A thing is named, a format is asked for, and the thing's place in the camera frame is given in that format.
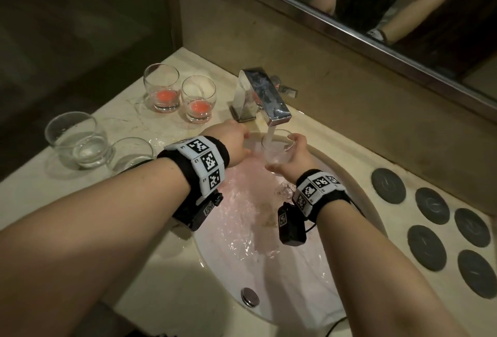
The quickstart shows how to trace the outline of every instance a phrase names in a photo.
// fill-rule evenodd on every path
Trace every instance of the glass rim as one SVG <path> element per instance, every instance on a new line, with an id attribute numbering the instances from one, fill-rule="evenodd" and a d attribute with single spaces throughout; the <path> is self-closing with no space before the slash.
<path id="1" fill-rule="evenodd" d="M 119 142 L 123 141 L 123 140 L 127 140 L 127 139 L 137 139 L 137 140 L 141 140 L 143 142 L 145 142 L 148 147 L 150 147 L 150 150 L 152 151 L 152 155 L 154 154 L 154 148 L 152 147 L 152 145 L 150 144 L 149 141 L 143 139 L 143 138 L 140 138 L 140 137 L 125 137 L 125 138 L 121 138 L 121 139 L 118 139 L 117 141 L 115 141 L 113 144 L 110 145 L 110 147 L 114 147 L 116 144 L 118 144 Z"/>
<path id="2" fill-rule="evenodd" d="M 147 74 L 147 70 L 148 70 L 150 67 L 152 67 L 152 66 L 157 66 L 157 68 L 159 68 L 159 67 L 161 67 L 161 66 L 166 66 L 166 67 L 170 67 L 170 68 L 172 68 L 174 71 L 176 71 L 176 76 L 177 76 L 177 77 L 176 77 L 176 80 L 175 80 L 174 82 L 172 82 L 171 84 L 169 84 L 168 86 L 161 86 L 160 84 L 154 84 L 154 83 L 152 83 L 152 82 L 148 81 L 148 80 L 147 80 L 147 76 L 149 76 L 150 74 L 152 74 L 152 72 L 151 72 L 150 74 Z M 175 85 L 175 84 L 177 83 L 177 81 L 178 81 L 178 80 L 179 80 L 179 71 L 178 71 L 178 69 L 177 69 L 176 67 L 171 66 L 171 65 L 168 65 L 168 64 L 166 64 L 166 63 L 160 63 L 160 62 L 158 62 L 158 63 L 153 63 L 153 64 L 151 64 L 151 65 L 148 65 L 148 66 L 146 67 L 146 69 L 143 71 L 143 83 L 144 83 L 144 84 L 148 83 L 148 84 L 150 84 L 150 85 L 151 85 L 151 86 L 153 86 L 153 87 L 170 88 L 170 87 L 172 87 L 173 85 Z"/>
<path id="3" fill-rule="evenodd" d="M 205 78 L 207 79 L 211 84 L 212 86 L 214 87 L 214 91 L 212 91 L 212 95 L 208 96 L 208 97 L 193 97 L 193 96 L 190 96 L 188 94 L 188 92 L 185 91 L 184 89 L 184 86 L 185 86 L 185 83 L 188 79 L 190 78 Z M 211 99 L 212 97 L 214 97 L 214 95 L 216 94 L 216 83 L 214 83 L 214 81 L 211 79 L 211 78 L 208 78 L 207 76 L 203 76 L 203 75 L 191 75 L 189 76 L 188 78 L 186 78 L 185 80 L 183 80 L 183 83 L 181 84 L 181 91 L 187 95 L 188 97 L 190 97 L 190 99 L 192 100 L 202 100 L 202 101 L 206 101 L 206 100 L 209 100 Z"/>
<path id="4" fill-rule="evenodd" d="M 289 151 L 289 150 L 290 150 L 293 146 L 295 146 L 295 144 L 296 144 L 295 140 L 290 139 L 290 138 L 288 137 L 290 134 L 293 134 L 291 131 L 289 131 L 289 130 L 287 130 L 287 129 L 275 129 L 275 131 L 274 131 L 274 135 L 276 135 L 276 132 L 287 132 L 288 134 L 285 136 L 285 138 L 286 138 L 286 139 L 288 139 L 288 140 L 291 142 L 291 144 L 289 144 L 289 146 L 288 146 L 286 149 L 283 149 L 283 150 L 279 150 L 279 149 L 278 149 L 278 150 L 273 150 L 273 149 L 271 149 L 270 147 L 266 147 L 266 146 L 264 146 L 264 138 L 265 138 L 265 137 L 266 137 L 266 135 L 267 135 L 267 133 L 266 133 L 266 134 L 264 134 L 264 135 L 262 136 L 262 139 L 260 140 L 260 145 L 264 148 L 264 150 L 269 150 L 269 151 L 273 151 L 273 152 L 275 152 L 275 151 L 287 152 L 287 151 Z"/>
<path id="5" fill-rule="evenodd" d="M 58 116 L 55 116 L 53 117 L 52 120 L 50 120 L 48 122 L 48 124 L 46 125 L 45 127 L 45 139 L 47 140 L 48 144 L 51 145 L 52 147 L 59 147 L 59 148 L 66 148 L 66 147 L 76 147 L 77 145 L 58 145 L 56 144 L 56 140 L 53 140 L 51 138 L 48 137 L 48 128 L 52 125 L 52 123 L 55 121 L 55 120 L 58 120 L 60 117 L 62 116 L 66 116 L 68 114 L 83 114 L 85 116 L 88 117 L 88 120 L 93 120 L 93 123 L 95 124 L 94 128 L 93 128 L 93 132 L 88 136 L 88 138 L 96 135 L 96 130 L 97 130 L 97 126 L 98 126 L 98 121 L 96 120 L 96 118 L 94 116 L 92 116 L 91 114 L 89 113 L 86 113 L 86 112 L 80 112 L 80 111 L 72 111 L 72 112 L 65 112 L 63 114 L 59 114 Z"/>

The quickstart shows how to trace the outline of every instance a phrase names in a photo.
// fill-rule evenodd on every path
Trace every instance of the mirror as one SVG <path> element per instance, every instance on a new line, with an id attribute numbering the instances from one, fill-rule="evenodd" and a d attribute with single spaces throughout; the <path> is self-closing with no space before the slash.
<path id="1" fill-rule="evenodd" d="M 497 100 L 497 0 L 298 0 Z"/>

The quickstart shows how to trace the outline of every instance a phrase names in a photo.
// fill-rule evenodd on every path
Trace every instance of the black coaster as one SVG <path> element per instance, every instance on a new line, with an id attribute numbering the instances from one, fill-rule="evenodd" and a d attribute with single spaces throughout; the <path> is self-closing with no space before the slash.
<path id="1" fill-rule="evenodd" d="M 490 231 L 485 222 L 469 209 L 457 209 L 454 214 L 457 229 L 474 246 L 490 244 Z"/>
<path id="2" fill-rule="evenodd" d="M 447 253 L 438 236 L 425 226 L 412 226 L 407 231 L 407 243 L 413 256 L 426 269 L 440 271 L 447 263 Z"/>
<path id="3" fill-rule="evenodd" d="M 423 215 L 438 225 L 446 224 L 450 219 L 449 207 L 441 195 L 430 188 L 416 190 L 416 204 Z"/>
<path id="4" fill-rule="evenodd" d="M 497 295 L 497 277 L 487 262 L 472 250 L 465 249 L 457 256 L 457 266 L 464 282 L 482 298 L 492 299 Z"/>
<path id="5" fill-rule="evenodd" d="M 389 169 L 375 169 L 371 174 L 371 183 L 376 193 L 388 203 L 399 204 L 406 199 L 404 183 Z"/>

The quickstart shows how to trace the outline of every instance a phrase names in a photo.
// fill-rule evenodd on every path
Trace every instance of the faucet spout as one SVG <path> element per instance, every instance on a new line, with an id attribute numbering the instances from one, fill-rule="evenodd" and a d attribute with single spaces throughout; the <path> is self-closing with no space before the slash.
<path id="1" fill-rule="evenodd" d="M 292 114 L 271 79 L 261 67 L 241 70 L 233 103 L 233 118 L 238 122 L 255 119 L 259 108 L 264 112 L 267 126 L 288 122 Z"/>

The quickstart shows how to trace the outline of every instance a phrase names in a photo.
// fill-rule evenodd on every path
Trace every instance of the glass with red candle wax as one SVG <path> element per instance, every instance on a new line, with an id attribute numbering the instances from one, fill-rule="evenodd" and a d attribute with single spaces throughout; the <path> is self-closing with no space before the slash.
<path id="1" fill-rule="evenodd" d="M 207 122 L 216 104 L 216 85 L 205 76 L 190 76 L 181 87 L 181 99 L 188 120 L 199 124 Z"/>
<path id="2" fill-rule="evenodd" d="M 163 63 L 154 63 L 145 69 L 143 83 L 157 111 L 169 113 L 179 108 L 178 79 L 178 70 Z"/>

